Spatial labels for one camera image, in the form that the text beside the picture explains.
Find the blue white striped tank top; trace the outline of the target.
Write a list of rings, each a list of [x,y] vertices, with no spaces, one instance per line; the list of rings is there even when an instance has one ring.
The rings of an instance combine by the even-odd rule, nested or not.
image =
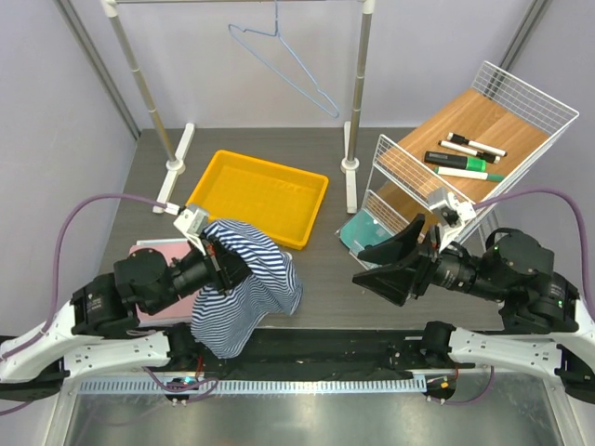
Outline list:
[[[202,288],[192,306],[191,334],[217,358],[232,359],[269,314],[291,316],[303,296],[303,283],[293,257],[264,232],[233,219],[218,219],[204,234],[239,257],[250,275],[222,294],[212,285]]]

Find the light blue wire hanger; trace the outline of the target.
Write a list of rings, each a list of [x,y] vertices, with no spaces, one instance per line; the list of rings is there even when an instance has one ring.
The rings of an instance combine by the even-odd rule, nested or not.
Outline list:
[[[272,26],[269,30],[233,22],[227,28],[230,37],[239,46],[316,109],[333,119],[340,116],[337,103],[284,38],[279,1],[272,1]]]

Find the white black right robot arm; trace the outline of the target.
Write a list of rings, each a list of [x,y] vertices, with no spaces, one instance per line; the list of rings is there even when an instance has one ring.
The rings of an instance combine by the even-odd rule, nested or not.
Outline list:
[[[425,367],[485,364],[548,379],[585,403],[594,401],[594,320],[585,298],[554,269],[554,254],[520,230],[494,230],[481,256],[447,243],[416,219],[401,232],[357,255],[370,269],[353,283],[396,306],[430,286],[498,304],[503,328],[475,332],[430,321],[415,342]]]

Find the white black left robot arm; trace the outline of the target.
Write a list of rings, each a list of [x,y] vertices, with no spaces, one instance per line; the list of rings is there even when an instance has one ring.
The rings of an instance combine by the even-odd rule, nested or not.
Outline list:
[[[2,400],[42,400],[92,374],[191,369],[200,349],[189,326],[142,330],[140,314],[155,315],[206,286],[227,295],[250,274],[239,255],[215,240],[172,261],[139,249],[76,291],[39,339],[36,330],[2,337]]]

